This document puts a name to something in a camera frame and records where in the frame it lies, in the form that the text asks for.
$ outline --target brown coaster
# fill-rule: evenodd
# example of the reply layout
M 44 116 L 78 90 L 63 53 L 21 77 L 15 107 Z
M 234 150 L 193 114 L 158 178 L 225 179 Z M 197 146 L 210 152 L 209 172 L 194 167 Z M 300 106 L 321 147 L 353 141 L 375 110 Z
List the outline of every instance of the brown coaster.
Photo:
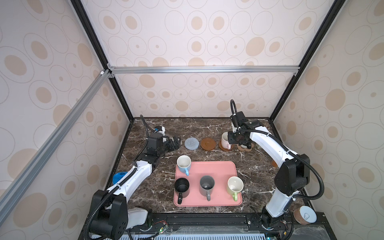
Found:
M 212 151 L 216 147 L 216 142 L 210 137 L 206 137 L 203 140 L 201 140 L 201 148 L 206 151 Z
M 221 140 L 218 142 L 218 147 L 223 150 L 224 152 L 229 152 L 233 149 L 233 144 L 231 145 L 231 149 L 226 149 L 221 145 Z
M 237 145 L 237 149 L 239 149 L 240 152 L 242 152 L 242 151 L 250 152 L 252 150 L 252 148 L 255 146 L 253 143 L 251 143 L 251 149 L 248 149 L 248 148 L 241 147 L 239 144 L 236 144 L 236 145 Z

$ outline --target black mug handle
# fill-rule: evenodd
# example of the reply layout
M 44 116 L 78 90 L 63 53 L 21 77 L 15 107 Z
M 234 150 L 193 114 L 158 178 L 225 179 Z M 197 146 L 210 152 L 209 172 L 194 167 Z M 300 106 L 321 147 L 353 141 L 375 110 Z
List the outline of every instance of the black mug handle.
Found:
M 179 198 L 177 199 L 177 204 L 181 204 L 181 201 L 183 201 L 183 195 L 180 192 L 179 193 Z

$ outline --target marble tabletop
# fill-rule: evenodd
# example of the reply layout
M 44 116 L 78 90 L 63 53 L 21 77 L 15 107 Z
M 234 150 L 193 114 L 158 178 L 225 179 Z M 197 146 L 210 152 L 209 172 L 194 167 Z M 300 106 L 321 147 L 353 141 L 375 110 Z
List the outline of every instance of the marble tabletop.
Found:
M 266 119 L 259 120 L 272 132 Z M 151 128 L 164 126 L 167 136 L 178 136 L 182 141 L 189 137 L 194 137 L 199 141 L 205 137 L 211 137 L 218 143 L 222 133 L 232 129 L 229 118 L 147 118 L 146 122 Z M 144 143 L 143 123 L 140 119 L 135 119 L 116 172 L 124 172 L 132 168 L 132 160 Z M 239 206 L 220 207 L 175 206 L 173 203 L 175 166 L 180 155 L 188 155 L 192 161 L 234 162 L 237 175 L 244 182 L 243 203 Z M 201 146 L 191 151 L 182 145 L 179 150 L 167 153 L 166 157 L 160 160 L 155 171 L 133 193 L 128 202 L 128 208 L 143 207 L 152 209 L 154 213 L 240 213 L 253 212 L 250 208 L 253 206 L 258 212 L 261 212 L 271 199 L 272 191 L 275 189 L 274 177 L 277 171 L 278 169 L 272 166 L 272 158 L 263 149 L 253 148 L 250 152 L 240 152 L 237 147 L 234 147 L 230 152 L 223 152 L 217 144 L 213 151 L 207 152 Z M 292 204 L 291 209 L 301 205 L 304 203 L 298 199 Z

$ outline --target blue lid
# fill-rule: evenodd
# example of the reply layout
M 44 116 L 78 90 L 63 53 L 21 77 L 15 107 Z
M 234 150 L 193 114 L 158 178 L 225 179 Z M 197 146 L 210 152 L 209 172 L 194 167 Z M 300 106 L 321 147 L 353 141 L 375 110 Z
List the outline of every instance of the blue lid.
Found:
M 118 181 L 120 181 L 120 179 L 122 179 L 126 174 L 127 172 L 118 172 L 115 175 L 113 175 L 113 178 L 112 178 L 113 184 L 116 184 Z
M 184 145 L 189 150 L 196 150 L 199 147 L 199 141 L 194 137 L 190 137 L 184 141 Z

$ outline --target mug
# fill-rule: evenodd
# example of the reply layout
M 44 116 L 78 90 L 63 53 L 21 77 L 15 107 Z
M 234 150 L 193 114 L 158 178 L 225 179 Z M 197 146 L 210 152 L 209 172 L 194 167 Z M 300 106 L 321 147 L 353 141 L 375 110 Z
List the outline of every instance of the mug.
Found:
M 227 184 L 227 192 L 237 201 L 237 194 L 244 188 L 244 183 L 239 177 L 230 177 Z
M 231 145 L 228 142 L 228 132 L 221 135 L 221 146 L 226 149 L 231 149 Z
M 179 178 L 175 181 L 175 190 L 179 194 L 177 198 L 177 204 L 181 204 L 183 197 L 189 195 L 189 182 L 186 178 Z
M 191 169 L 191 158 L 187 155 L 181 155 L 177 159 L 177 166 L 179 167 L 180 172 L 183 172 L 189 176 L 189 170 Z
M 211 201 L 212 190 L 215 186 L 215 180 L 211 176 L 204 176 L 200 179 L 200 193 L 207 196 L 207 200 Z

